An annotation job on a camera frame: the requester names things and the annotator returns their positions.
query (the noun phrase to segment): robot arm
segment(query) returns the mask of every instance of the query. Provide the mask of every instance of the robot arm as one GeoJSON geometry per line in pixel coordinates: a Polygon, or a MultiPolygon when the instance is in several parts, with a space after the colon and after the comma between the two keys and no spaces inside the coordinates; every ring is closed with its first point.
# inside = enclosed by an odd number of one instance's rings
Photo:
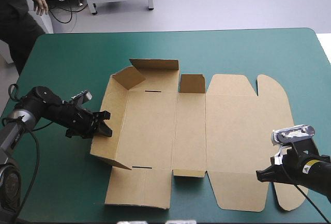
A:
{"type": "Polygon", "coordinates": [[[8,115],[0,130],[0,224],[13,223],[20,209],[21,176],[12,153],[21,137],[32,131],[41,117],[67,127],[66,136],[92,138],[93,135],[112,136],[104,123],[110,118],[107,111],[94,112],[81,107],[91,100],[89,91],[61,100],[47,87],[34,87],[23,96],[8,115]]]}
{"type": "Polygon", "coordinates": [[[274,131],[272,143],[279,152],[271,159],[271,166],[257,171],[261,182],[302,185],[331,199],[330,156],[320,155],[312,139],[312,126],[299,125],[274,131]]]}

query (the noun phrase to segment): unfolded cardboard box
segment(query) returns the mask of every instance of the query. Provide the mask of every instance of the unfolded cardboard box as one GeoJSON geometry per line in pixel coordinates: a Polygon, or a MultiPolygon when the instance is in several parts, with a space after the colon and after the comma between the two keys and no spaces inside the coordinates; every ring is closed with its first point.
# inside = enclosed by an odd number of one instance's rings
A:
{"type": "MultiPolygon", "coordinates": [[[[258,95],[245,76],[216,74],[208,91],[201,74],[182,74],[177,60],[131,59],[111,76],[101,109],[113,137],[94,137],[91,154],[113,165],[105,204],[170,207],[171,178],[208,172],[223,209],[263,210],[274,129],[293,126],[284,89],[258,76],[258,95]]],[[[285,210],[303,196],[275,184],[285,210]]]]}

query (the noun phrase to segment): person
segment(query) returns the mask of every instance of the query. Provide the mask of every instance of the person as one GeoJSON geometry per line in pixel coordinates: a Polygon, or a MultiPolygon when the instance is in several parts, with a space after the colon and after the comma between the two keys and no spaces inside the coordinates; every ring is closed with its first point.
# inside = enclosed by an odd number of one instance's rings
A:
{"type": "MultiPolygon", "coordinates": [[[[48,14],[46,0],[33,0],[34,11],[48,14]]],[[[10,55],[21,74],[36,39],[43,29],[28,14],[26,0],[0,0],[0,39],[9,45],[10,55]]]]}

